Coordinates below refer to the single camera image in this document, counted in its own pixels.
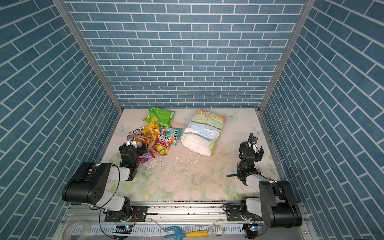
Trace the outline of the orange Fox's fruits candy bag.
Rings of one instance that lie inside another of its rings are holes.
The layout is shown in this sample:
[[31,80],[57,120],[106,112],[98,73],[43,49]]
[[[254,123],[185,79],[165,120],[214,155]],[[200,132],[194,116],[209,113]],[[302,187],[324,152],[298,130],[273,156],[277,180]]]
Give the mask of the orange Fox's fruits candy bag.
[[131,132],[129,132],[130,135],[137,135],[137,134],[142,134],[142,131],[145,129],[145,127],[141,127],[141,128],[138,128],[138,129],[135,129]]

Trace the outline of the yellow chips bag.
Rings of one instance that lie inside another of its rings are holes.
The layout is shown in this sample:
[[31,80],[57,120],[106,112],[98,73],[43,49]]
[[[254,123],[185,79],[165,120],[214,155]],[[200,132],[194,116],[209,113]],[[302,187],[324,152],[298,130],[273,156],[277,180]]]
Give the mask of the yellow chips bag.
[[147,138],[151,138],[153,141],[157,139],[160,132],[160,127],[157,124],[156,117],[153,117],[150,123],[142,130],[143,135]]

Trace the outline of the floral paper gift bag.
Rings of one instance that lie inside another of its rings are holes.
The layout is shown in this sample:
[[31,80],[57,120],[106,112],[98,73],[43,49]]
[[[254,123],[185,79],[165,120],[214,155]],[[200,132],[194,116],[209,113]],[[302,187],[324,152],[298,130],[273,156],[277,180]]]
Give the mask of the floral paper gift bag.
[[181,143],[200,156],[211,156],[227,119],[199,109],[180,137]]

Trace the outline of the green chips bag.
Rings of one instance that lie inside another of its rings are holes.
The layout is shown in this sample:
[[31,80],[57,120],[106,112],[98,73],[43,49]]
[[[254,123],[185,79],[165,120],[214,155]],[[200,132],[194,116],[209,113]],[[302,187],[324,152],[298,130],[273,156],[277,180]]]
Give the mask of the green chips bag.
[[143,119],[143,121],[150,123],[153,118],[156,118],[156,122],[159,126],[170,128],[174,119],[174,115],[175,112],[173,111],[150,107],[149,113],[147,117]]

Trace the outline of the teal Fox's mint candy bag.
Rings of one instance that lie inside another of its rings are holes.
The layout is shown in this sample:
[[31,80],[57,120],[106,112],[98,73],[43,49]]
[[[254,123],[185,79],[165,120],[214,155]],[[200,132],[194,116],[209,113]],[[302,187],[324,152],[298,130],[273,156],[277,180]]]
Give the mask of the teal Fox's mint candy bag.
[[182,129],[162,127],[161,134],[174,139],[173,145],[177,145],[182,133]]

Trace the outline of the purple Fox's berries candy bag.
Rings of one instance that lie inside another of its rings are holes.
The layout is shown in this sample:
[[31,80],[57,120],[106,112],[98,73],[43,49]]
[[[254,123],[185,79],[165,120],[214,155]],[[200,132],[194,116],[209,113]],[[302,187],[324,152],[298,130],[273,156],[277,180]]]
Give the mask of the purple Fox's berries candy bag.
[[147,150],[142,156],[139,157],[139,164],[144,164],[154,157],[155,155],[150,150]]

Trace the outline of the orange clear snack bag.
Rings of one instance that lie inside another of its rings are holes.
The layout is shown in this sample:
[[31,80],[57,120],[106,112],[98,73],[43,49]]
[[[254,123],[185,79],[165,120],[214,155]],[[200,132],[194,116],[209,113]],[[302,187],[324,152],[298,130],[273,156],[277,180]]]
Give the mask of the orange clear snack bag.
[[148,149],[153,139],[147,135],[135,135],[135,141],[137,147],[145,147],[145,149]]

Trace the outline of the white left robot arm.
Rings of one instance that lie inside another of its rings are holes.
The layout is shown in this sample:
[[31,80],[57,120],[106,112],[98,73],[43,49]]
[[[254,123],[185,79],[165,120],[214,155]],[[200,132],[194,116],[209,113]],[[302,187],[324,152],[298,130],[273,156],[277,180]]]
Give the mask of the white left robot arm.
[[92,210],[106,214],[107,223],[144,222],[148,207],[131,206],[127,197],[106,189],[108,181],[132,181],[138,172],[139,157],[147,151],[148,144],[123,144],[119,147],[120,165],[112,163],[82,163],[62,192],[65,202],[89,204]]

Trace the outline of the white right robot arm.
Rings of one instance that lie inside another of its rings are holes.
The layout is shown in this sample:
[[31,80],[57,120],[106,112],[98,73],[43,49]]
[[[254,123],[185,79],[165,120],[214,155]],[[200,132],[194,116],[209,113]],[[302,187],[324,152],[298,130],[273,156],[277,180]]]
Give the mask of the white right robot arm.
[[240,144],[236,177],[245,186],[259,192],[257,197],[243,197],[239,204],[224,204],[229,222],[262,220],[268,228],[300,227],[303,217],[293,188],[288,181],[273,180],[257,170],[264,149],[257,146],[258,138],[249,135]]

